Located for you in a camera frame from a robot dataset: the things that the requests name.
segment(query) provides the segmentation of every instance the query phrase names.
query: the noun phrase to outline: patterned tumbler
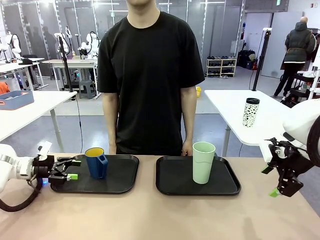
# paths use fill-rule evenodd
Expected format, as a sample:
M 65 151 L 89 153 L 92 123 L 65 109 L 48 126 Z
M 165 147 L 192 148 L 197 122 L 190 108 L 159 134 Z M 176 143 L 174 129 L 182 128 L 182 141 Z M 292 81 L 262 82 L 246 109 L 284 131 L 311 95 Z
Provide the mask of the patterned tumbler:
M 252 127 L 256 120 L 257 110 L 260 100 L 256 98 L 247 98 L 244 108 L 242 124 L 245 127 Z

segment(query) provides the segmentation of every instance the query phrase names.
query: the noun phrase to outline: shoe rack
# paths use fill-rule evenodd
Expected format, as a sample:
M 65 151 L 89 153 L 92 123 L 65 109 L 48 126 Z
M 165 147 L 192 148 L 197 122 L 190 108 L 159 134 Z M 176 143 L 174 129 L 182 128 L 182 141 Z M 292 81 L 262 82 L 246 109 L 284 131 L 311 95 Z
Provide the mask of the shoe rack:
M 205 74 L 207 77 L 221 77 L 223 75 L 234 77 L 236 72 L 236 65 L 236 58 L 207 59 Z

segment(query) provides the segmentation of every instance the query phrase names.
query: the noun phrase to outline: black jacket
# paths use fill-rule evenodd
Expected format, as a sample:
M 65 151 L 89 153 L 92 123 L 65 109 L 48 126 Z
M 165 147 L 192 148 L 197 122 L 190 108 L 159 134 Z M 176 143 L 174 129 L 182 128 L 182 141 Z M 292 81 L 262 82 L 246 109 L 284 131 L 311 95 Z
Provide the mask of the black jacket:
M 284 63 L 305 63 L 307 55 L 311 54 L 317 46 L 316 38 L 307 28 L 305 22 L 297 22 L 285 40 L 286 54 Z

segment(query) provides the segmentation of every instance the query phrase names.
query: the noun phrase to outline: blue mug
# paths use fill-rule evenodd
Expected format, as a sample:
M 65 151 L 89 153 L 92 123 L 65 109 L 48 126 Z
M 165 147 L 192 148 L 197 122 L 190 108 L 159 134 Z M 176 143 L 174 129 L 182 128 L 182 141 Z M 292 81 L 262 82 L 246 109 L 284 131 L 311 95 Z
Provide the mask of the blue mug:
M 107 176 L 108 160 L 104 150 L 100 147 L 93 147 L 85 151 L 84 155 L 91 177 L 94 179 L 105 179 Z

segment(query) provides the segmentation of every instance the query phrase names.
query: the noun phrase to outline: white tumbler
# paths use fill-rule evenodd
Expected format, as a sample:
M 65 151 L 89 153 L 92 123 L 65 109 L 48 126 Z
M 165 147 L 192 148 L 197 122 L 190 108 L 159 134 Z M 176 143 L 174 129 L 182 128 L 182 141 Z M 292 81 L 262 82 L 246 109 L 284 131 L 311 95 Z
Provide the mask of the white tumbler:
M 209 181 L 212 162 L 216 147 L 205 141 L 193 144 L 193 171 L 192 178 L 197 184 L 206 184 Z
M 260 100 L 256 98 L 247 98 L 244 107 L 242 125 L 252 127 L 255 123 Z

